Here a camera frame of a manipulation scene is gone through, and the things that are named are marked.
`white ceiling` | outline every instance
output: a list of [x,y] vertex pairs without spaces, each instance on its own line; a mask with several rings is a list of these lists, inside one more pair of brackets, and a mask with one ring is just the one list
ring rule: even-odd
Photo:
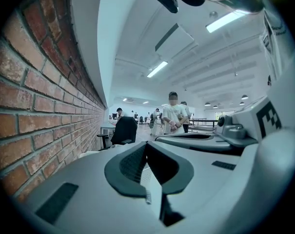
[[[116,55],[112,97],[136,97],[163,104],[168,92],[176,91],[179,99],[190,106],[213,101],[234,102],[232,107],[237,107],[243,94],[249,96],[245,103],[263,95],[268,76],[259,44],[263,14],[244,16],[209,33],[205,26],[215,20],[209,13],[216,11],[222,17],[228,13],[225,7],[209,1],[201,7],[180,0],[178,4],[179,12],[172,14],[157,0],[135,1]],[[156,44],[175,23],[194,42],[147,78],[163,61],[155,52]]]

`railing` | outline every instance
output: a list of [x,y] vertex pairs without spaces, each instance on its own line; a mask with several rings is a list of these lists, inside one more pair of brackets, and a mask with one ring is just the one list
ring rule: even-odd
[[217,123],[217,120],[215,120],[215,119],[207,119],[207,118],[190,119],[190,123],[191,123],[193,126],[207,125],[207,122],[208,122],[208,123],[212,123],[212,126],[215,127],[215,125],[216,125],[216,123]]

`ceiling light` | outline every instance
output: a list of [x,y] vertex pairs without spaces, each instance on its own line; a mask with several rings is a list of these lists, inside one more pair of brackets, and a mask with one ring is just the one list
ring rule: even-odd
[[214,21],[213,23],[210,23],[206,26],[209,33],[214,32],[218,28],[221,28],[222,26],[240,18],[244,15],[249,14],[248,12],[241,11],[241,10],[235,10],[234,12],[228,13],[225,16],[221,17],[220,19]]
[[162,69],[164,66],[166,66],[168,63],[166,61],[163,61],[156,69],[154,69],[147,77],[150,78],[153,75],[155,75],[160,69]]

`chair backrest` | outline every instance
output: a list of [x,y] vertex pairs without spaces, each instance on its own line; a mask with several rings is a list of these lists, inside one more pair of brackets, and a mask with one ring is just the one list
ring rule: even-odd
[[130,139],[135,142],[138,124],[133,117],[123,116],[116,124],[115,133],[112,137],[112,144],[120,144],[122,141]]

